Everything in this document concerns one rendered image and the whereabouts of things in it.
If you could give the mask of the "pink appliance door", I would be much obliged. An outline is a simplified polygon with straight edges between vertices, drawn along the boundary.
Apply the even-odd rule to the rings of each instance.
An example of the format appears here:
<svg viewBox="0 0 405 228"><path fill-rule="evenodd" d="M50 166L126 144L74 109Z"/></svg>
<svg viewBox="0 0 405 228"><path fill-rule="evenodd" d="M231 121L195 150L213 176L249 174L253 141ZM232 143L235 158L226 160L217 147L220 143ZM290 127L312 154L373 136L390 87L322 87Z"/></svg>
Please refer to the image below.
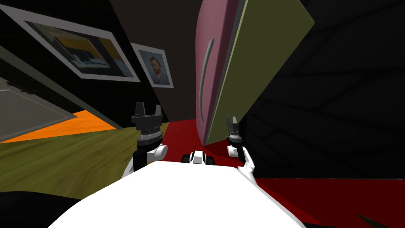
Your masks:
<svg viewBox="0 0 405 228"><path fill-rule="evenodd" d="M208 143L245 1L203 0L199 10L195 31L196 127L203 146ZM210 53L203 89L202 122L199 113L199 84L206 49L213 37L215 42Z"/></svg>

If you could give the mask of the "olive appliance cabinet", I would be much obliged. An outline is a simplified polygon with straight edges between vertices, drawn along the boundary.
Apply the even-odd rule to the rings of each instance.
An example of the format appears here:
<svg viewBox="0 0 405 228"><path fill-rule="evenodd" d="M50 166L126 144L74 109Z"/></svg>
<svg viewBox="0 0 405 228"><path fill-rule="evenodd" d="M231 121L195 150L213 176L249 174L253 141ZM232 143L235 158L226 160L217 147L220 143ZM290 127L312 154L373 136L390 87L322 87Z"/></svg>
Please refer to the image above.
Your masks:
<svg viewBox="0 0 405 228"><path fill-rule="evenodd" d="M228 136L314 26L300 0L244 0L240 22L204 145Z"/></svg>

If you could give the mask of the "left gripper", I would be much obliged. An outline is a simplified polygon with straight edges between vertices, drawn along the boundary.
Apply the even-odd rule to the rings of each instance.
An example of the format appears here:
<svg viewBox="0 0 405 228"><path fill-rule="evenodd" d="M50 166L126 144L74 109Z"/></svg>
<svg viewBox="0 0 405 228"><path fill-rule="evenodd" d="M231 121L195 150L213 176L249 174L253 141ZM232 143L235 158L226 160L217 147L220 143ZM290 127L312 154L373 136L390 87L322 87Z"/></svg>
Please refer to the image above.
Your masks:
<svg viewBox="0 0 405 228"><path fill-rule="evenodd" d="M163 115L161 105L156 105L155 115L145 115L143 102L136 102L134 116L131 117L132 123L136 124L136 130L152 130L162 126Z"/></svg>

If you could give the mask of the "large white-framed landscape picture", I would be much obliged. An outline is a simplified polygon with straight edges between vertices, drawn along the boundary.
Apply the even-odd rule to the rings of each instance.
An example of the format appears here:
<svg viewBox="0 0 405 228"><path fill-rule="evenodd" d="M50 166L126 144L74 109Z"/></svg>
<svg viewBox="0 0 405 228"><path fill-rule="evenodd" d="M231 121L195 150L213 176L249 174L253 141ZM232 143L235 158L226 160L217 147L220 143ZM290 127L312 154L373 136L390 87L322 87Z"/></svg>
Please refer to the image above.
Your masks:
<svg viewBox="0 0 405 228"><path fill-rule="evenodd" d="M111 32L11 6L0 9L80 78L140 82Z"/></svg>

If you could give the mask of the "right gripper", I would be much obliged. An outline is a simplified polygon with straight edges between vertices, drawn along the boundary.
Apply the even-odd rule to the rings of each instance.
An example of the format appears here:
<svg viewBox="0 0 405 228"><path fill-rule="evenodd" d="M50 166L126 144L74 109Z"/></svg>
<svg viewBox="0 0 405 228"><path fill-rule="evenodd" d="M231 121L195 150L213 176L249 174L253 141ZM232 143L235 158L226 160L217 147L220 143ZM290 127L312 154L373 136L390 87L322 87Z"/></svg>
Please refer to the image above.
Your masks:
<svg viewBox="0 0 405 228"><path fill-rule="evenodd" d="M239 133L239 124L235 116L232 117L232 123L228 116L225 117L225 125L229 135L240 135Z"/></svg>

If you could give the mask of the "small white-framed portrait picture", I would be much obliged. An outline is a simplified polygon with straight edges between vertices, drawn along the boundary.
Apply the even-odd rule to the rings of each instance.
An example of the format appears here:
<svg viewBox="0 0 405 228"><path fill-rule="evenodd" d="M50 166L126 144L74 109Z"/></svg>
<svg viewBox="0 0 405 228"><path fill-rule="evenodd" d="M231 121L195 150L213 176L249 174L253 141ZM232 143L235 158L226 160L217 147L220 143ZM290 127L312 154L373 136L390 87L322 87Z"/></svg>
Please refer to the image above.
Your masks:
<svg viewBox="0 0 405 228"><path fill-rule="evenodd" d="M131 43L152 87L173 88L165 51Z"/></svg>

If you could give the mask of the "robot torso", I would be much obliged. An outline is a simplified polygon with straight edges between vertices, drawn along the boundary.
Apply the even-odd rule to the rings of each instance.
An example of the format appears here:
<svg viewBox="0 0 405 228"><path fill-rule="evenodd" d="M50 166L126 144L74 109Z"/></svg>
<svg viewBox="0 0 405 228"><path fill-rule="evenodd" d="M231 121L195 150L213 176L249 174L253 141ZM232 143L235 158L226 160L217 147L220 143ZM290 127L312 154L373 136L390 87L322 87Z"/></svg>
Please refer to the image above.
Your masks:
<svg viewBox="0 0 405 228"><path fill-rule="evenodd" d="M242 167L155 161L87 196L49 228L306 228Z"/></svg>

